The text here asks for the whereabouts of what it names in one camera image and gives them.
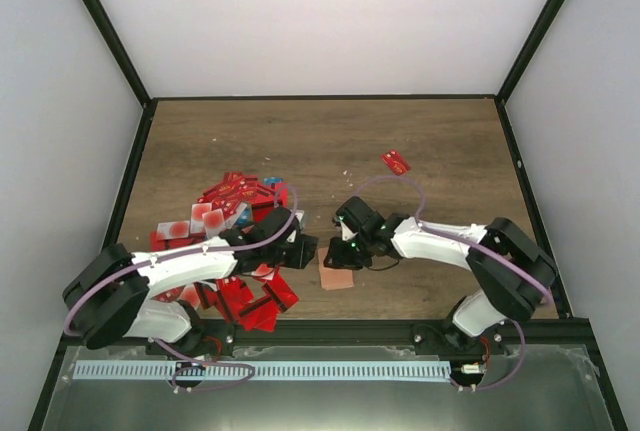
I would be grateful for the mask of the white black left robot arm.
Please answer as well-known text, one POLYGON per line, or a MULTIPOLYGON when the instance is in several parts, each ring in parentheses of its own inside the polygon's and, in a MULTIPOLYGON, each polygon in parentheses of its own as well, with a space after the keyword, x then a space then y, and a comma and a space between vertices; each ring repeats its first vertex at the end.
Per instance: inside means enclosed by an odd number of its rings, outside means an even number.
POLYGON ((262 265, 303 269, 317 246, 317 238, 305 234, 299 217, 286 207, 256 224, 172 250, 131 253, 120 243, 111 245, 64 289, 64 332, 92 350, 140 337, 194 354, 203 346, 203 328, 184 305, 157 302, 155 296, 195 282, 247 275, 262 265))

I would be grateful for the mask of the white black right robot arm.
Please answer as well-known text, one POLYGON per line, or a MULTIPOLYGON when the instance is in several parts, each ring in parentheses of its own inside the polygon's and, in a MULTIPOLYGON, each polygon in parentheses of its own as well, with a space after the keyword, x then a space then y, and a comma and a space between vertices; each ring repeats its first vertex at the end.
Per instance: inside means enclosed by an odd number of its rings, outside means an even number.
POLYGON ((333 222, 339 235, 330 240, 323 258, 328 268, 369 269, 376 257, 425 259, 475 277, 479 290, 462 298, 436 330, 455 353, 468 353, 487 329, 506 320, 527 321, 553 300, 555 262, 507 218, 458 226, 400 213, 383 217, 354 196, 336 211, 333 222))

